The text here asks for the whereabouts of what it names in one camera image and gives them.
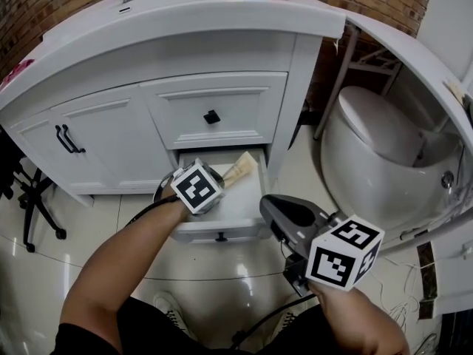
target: drawer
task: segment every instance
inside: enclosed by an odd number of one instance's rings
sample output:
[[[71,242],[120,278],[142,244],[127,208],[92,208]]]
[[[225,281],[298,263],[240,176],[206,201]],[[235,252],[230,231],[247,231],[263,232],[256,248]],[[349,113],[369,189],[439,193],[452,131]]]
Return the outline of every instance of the drawer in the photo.
[[[243,151],[186,153],[181,154],[179,163],[180,166],[187,166],[195,158],[199,158],[222,175]],[[188,222],[181,223],[171,235],[175,240],[185,243],[216,243],[219,233],[228,239],[227,242],[271,236],[270,229],[259,213],[259,200],[269,193],[265,154],[261,149],[249,152],[258,162],[258,168],[225,190],[224,198],[211,211],[197,217],[190,216]]]
[[[140,87],[166,148],[187,149],[271,143],[286,78],[286,72],[221,72]]]

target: white sneaker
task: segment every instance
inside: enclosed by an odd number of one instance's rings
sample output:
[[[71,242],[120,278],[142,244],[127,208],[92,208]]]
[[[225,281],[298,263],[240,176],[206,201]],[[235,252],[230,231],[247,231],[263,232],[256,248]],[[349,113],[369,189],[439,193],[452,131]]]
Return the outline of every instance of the white sneaker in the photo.
[[[191,337],[193,340],[197,341],[195,335],[188,329],[186,324],[184,323],[183,313],[181,308],[175,298],[164,291],[159,291],[154,295],[153,298],[153,305],[155,308],[159,309],[162,313],[164,313],[174,326],[181,329],[185,334]]]
[[[300,297],[296,295],[291,295],[283,305],[289,304],[293,301],[299,300]],[[301,302],[300,304],[297,304],[295,306],[291,306],[290,308],[285,309],[281,317],[279,318],[279,321],[274,328],[273,333],[266,339],[265,345],[269,345],[274,338],[277,337],[277,335],[283,331],[286,327],[288,327],[293,321],[297,318],[300,313],[306,311],[308,308],[310,308],[311,305],[309,305],[308,301]]]

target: black chair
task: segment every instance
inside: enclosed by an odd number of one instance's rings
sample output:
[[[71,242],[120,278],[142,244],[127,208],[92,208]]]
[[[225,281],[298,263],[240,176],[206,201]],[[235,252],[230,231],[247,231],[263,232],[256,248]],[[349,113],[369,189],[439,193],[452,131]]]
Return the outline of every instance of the black chair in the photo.
[[[13,197],[13,190],[11,186],[16,182],[24,194],[22,194],[18,201],[20,207],[25,209],[24,226],[23,226],[23,244],[26,246],[28,252],[35,252],[35,245],[28,242],[30,236],[31,219],[35,206],[38,207],[40,213],[44,216],[46,221],[56,232],[56,238],[65,240],[67,233],[56,225],[50,213],[46,210],[42,200],[41,194],[52,184],[52,180],[48,177],[41,179],[41,170],[37,169],[33,178],[31,178],[24,170],[20,160],[24,158],[23,152],[15,145],[11,138],[0,126],[0,149],[3,153],[3,160],[1,161],[3,175],[0,175],[0,197],[4,195],[8,200]],[[20,180],[19,175],[23,175],[28,183]]]

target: shoelace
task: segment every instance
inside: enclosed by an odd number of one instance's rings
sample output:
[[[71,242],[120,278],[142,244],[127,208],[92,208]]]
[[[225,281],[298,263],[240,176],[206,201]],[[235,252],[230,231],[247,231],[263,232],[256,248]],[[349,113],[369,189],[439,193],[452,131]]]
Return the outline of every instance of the shoelace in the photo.
[[[287,313],[286,317],[284,318],[284,322],[282,324],[282,328],[288,327],[293,321],[296,319],[296,316],[292,314],[290,311]]]
[[[182,331],[185,331],[184,328],[180,328],[180,327],[179,327],[179,323],[177,322],[176,314],[175,314],[174,311],[168,311],[168,312],[166,313],[166,317],[168,317],[169,320],[170,320],[172,323],[174,323],[174,326],[176,326],[177,328],[181,329]]]

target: toilet bowl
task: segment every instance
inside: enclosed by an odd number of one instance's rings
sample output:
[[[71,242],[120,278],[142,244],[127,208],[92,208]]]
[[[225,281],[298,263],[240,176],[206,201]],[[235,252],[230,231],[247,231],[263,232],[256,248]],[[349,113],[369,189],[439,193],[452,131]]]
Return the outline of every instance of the toilet bowl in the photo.
[[[381,96],[346,87],[323,134],[321,166],[345,214],[413,229],[449,208],[460,153],[458,136],[419,129]]]

